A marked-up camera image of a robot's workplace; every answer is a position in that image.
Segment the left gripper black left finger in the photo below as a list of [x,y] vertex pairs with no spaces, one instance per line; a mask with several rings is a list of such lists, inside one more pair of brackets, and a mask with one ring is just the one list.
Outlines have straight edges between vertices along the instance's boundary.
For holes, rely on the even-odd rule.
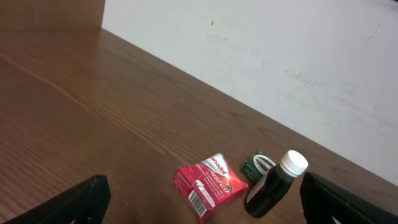
[[101,224],[110,200],[107,177],[96,174],[4,224]]

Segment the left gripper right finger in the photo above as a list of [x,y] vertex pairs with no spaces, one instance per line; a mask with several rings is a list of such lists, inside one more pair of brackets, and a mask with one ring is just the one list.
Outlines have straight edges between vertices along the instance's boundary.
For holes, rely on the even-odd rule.
[[314,172],[306,172],[300,186],[303,214],[308,224],[397,223],[387,212]]

